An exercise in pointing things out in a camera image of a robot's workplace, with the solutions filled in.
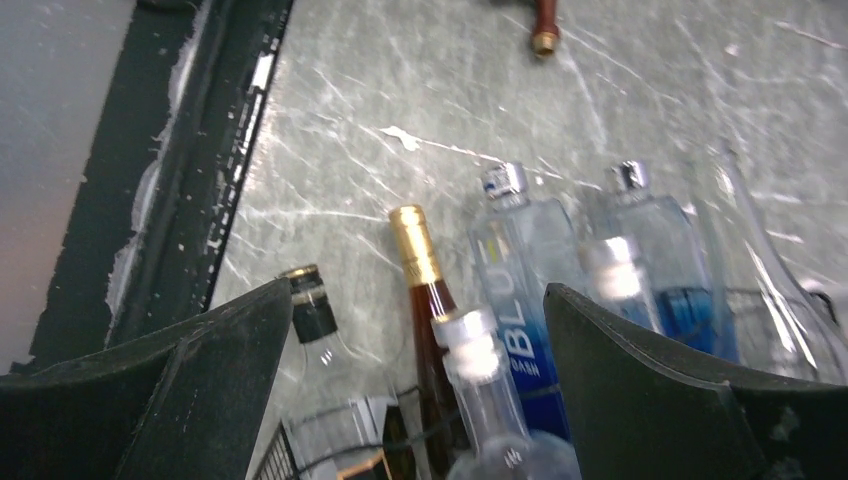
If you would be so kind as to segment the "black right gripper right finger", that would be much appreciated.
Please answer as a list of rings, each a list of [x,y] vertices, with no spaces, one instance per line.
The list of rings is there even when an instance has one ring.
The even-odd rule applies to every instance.
[[[640,327],[562,284],[544,313],[586,479],[843,479],[847,390]]]

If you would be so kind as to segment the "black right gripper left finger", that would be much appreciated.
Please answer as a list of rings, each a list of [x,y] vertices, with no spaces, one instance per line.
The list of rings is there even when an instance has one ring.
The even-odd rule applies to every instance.
[[[1,380],[5,479],[242,479],[292,318],[284,278]]]

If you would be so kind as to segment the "clear bottle dark label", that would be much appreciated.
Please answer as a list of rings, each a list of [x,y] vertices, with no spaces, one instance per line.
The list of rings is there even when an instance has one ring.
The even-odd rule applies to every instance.
[[[580,479],[573,446],[528,429],[497,337],[491,308],[482,306],[432,320],[443,364],[457,398],[471,450],[452,465],[449,479]]]

